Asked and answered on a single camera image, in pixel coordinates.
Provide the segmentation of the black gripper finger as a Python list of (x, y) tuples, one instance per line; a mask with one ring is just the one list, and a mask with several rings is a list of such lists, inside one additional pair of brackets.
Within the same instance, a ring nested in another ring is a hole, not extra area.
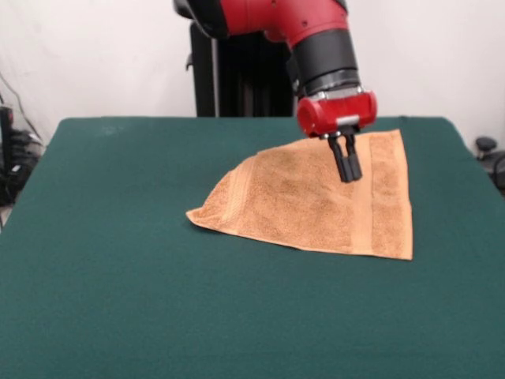
[(344, 183), (352, 182), (353, 181), (353, 173), (352, 173), (350, 166), (347, 162), (347, 158), (342, 153), (342, 149), (341, 149), (340, 144), (338, 142), (338, 138), (331, 136), (327, 139), (327, 141), (328, 141), (330, 149), (333, 152), (340, 180)]
[(343, 162), (343, 180), (359, 180), (362, 177), (357, 149), (355, 145), (355, 135), (353, 132), (344, 133), (346, 140), (347, 156)]

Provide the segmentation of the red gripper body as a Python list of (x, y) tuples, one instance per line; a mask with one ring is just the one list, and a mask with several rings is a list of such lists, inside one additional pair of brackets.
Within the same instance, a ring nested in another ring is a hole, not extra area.
[(363, 129), (377, 117), (377, 100), (361, 87), (318, 92), (297, 104), (297, 121), (307, 137), (323, 137), (344, 127)]

